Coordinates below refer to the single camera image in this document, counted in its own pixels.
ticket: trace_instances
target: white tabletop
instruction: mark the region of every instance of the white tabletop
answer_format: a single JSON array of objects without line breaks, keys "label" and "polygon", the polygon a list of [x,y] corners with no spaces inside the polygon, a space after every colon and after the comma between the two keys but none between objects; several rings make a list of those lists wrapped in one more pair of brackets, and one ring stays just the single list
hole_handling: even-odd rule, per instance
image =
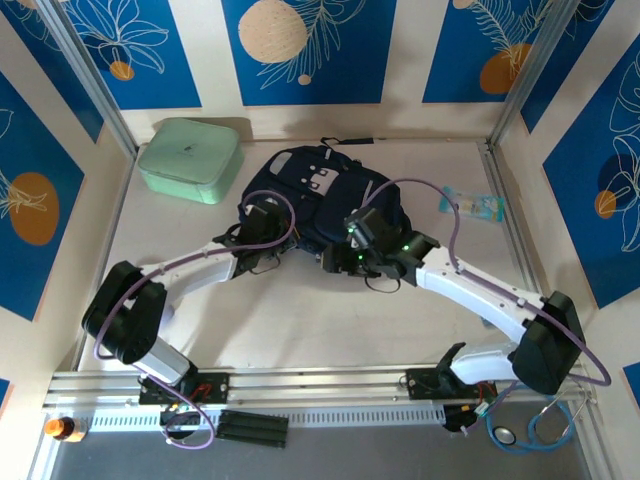
[{"label": "white tabletop", "polygon": [[[291,142],[243,144],[246,156],[223,202],[204,205],[151,192],[136,171],[108,268],[168,260],[205,245],[237,222],[236,205],[257,170]],[[466,192],[491,193],[473,142],[382,141],[338,150],[390,178],[419,177]],[[453,216],[438,212],[438,195],[401,184],[415,229],[449,240]],[[523,285],[503,224],[463,218],[456,253],[504,281]],[[437,361],[455,342],[499,340],[502,334],[446,298],[404,284],[398,293],[368,290],[362,279],[331,275],[302,251],[277,270],[211,285],[179,303],[160,335],[198,367],[365,366]],[[98,362],[87,342],[81,370],[119,370]]]}]

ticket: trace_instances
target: mint green box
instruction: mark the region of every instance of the mint green box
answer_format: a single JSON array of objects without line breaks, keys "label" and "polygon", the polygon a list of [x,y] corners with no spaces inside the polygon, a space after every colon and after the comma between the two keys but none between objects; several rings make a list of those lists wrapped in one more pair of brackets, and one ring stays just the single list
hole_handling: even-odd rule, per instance
[{"label": "mint green box", "polygon": [[171,118],[140,156],[138,168],[154,192],[214,204],[224,199],[243,161],[235,130]]}]

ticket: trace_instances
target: orange cap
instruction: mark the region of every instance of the orange cap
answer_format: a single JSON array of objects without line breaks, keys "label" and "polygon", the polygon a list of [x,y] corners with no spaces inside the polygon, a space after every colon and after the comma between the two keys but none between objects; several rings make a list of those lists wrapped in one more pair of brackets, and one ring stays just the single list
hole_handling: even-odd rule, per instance
[{"label": "orange cap", "polygon": [[52,437],[57,437],[64,431],[64,422],[62,420],[49,420],[44,425],[44,433]]}]

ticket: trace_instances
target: navy backpack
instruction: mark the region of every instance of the navy backpack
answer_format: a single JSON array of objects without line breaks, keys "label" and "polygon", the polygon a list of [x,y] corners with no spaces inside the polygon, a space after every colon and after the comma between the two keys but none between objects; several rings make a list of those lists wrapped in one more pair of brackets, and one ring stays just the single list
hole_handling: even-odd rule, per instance
[{"label": "navy backpack", "polygon": [[[284,195],[296,212],[298,247],[320,254],[330,243],[347,240],[344,219],[388,180],[327,145],[294,147],[276,153],[251,180],[242,198],[256,190],[272,190]],[[380,211],[389,224],[402,223],[403,228],[410,229],[397,185],[385,188],[370,205]],[[238,210],[240,219],[244,220],[241,205]]]}]

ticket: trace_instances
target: container lid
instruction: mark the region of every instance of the container lid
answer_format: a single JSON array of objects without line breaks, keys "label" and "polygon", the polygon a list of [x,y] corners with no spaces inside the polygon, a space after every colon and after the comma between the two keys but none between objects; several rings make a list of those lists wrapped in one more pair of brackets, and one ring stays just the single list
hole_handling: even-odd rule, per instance
[{"label": "container lid", "polygon": [[44,424],[44,433],[52,437],[61,435],[64,431],[64,422],[60,419],[49,420]]},{"label": "container lid", "polygon": [[238,132],[184,118],[166,120],[140,156],[146,173],[196,184],[210,184],[233,157]]}]

